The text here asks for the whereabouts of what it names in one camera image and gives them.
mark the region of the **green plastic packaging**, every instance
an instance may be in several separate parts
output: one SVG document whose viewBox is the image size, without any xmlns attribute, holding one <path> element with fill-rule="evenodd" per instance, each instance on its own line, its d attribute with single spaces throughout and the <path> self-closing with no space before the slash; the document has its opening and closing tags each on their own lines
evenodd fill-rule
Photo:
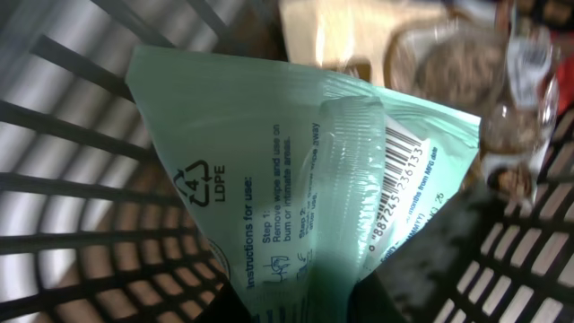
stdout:
<svg viewBox="0 0 574 323">
<path fill-rule="evenodd" d="M 394 138 L 427 143 L 427 158 L 440 143 L 453 187 L 478 146 L 477 118 L 302 65 L 139 47 L 127 83 L 179 195 L 264 322 L 346 321 L 367 264 L 405 231 L 389 224 L 394 238 L 370 250 Z"/>
</svg>

